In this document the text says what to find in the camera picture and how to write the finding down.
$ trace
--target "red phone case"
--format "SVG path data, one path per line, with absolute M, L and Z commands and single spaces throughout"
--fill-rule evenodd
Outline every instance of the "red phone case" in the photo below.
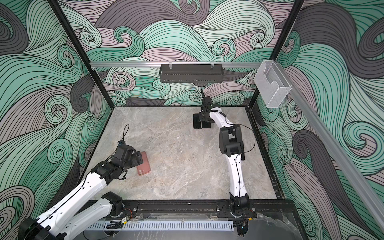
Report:
M 143 163 L 138 165 L 136 168 L 137 168 L 137 173 L 139 175 L 144 175 L 144 174 L 149 173 L 151 171 L 151 167 L 149 166 L 147 153 L 141 152 L 141 155 L 143 157 Z

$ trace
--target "wall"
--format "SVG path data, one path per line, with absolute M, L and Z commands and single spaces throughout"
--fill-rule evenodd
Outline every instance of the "wall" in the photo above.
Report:
M 280 62 L 375 191 L 384 196 L 384 1 L 327 0 L 302 9 Z M 255 109 L 260 132 L 309 239 L 384 239 L 290 95 Z
M 77 184 L 111 109 L 46 0 L 0 0 L 0 238 Z
M 60 0 L 91 61 L 267 60 L 294 0 Z M 313 4 L 321 0 L 312 0 Z M 99 68 L 116 105 L 248 105 L 257 70 L 224 83 L 161 83 L 158 68 Z

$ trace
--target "white robotic arm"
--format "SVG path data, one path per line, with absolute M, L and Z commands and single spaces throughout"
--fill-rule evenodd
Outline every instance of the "white robotic arm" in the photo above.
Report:
M 230 122 L 227 117 L 222 115 L 220 112 L 223 112 L 221 108 L 215 107 L 212 108 L 212 110 L 216 110 L 217 112 L 213 111 L 209 113 L 210 118 L 212 118 L 216 125 L 219 128 L 222 127 L 233 127 L 233 123 Z M 226 156 L 227 164 L 228 164 L 228 170 L 229 170 L 229 178 L 230 178 L 230 193 L 234 197 L 242 197 L 245 196 L 247 193 L 245 186 L 244 186 L 244 180 L 243 180 L 243 173 L 241 170 L 241 155 L 240 154 L 234 154 L 229 156 Z
M 113 156 L 99 162 L 85 179 L 57 204 L 40 214 L 35 220 L 25 219 L 19 226 L 19 239 L 72 240 L 93 222 L 107 215 L 119 216 L 124 208 L 122 198 L 113 192 L 102 196 L 94 205 L 75 214 L 97 192 L 129 168 L 143 163 L 141 153 L 118 142 Z
M 234 216 L 241 216 L 250 208 L 240 164 L 241 160 L 245 160 L 241 127 L 230 122 L 220 106 L 213 103 L 209 96 L 204 96 L 203 92 L 202 95 L 203 103 L 198 117 L 194 116 L 194 127 L 195 125 L 196 129 L 210 127 L 210 123 L 213 122 L 219 127 L 219 148 L 221 153 L 226 155 L 230 176 L 231 212 Z

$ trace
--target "gray marble surface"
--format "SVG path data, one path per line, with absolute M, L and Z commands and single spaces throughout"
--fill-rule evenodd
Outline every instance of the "gray marble surface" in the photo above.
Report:
M 96 194 L 112 191 L 123 199 L 228 199 L 229 174 L 225 156 L 218 147 L 218 127 L 193 129 L 192 115 L 200 108 L 115 108 L 96 147 L 87 171 L 116 149 L 126 124 L 128 145 L 145 151 L 151 172 L 139 176 L 128 170 L 126 180 L 114 180 Z M 233 123 L 250 127 L 243 107 L 226 107 Z M 245 150 L 252 148 L 252 131 L 242 127 Z M 250 199 L 275 199 L 260 150 L 245 154 L 242 161 L 245 188 Z

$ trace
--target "clear acrylic holder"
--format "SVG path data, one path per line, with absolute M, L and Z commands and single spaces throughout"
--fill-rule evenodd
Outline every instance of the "clear acrylic holder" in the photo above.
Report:
M 253 79 L 267 108 L 278 108 L 292 89 L 284 68 L 273 60 L 264 60 Z

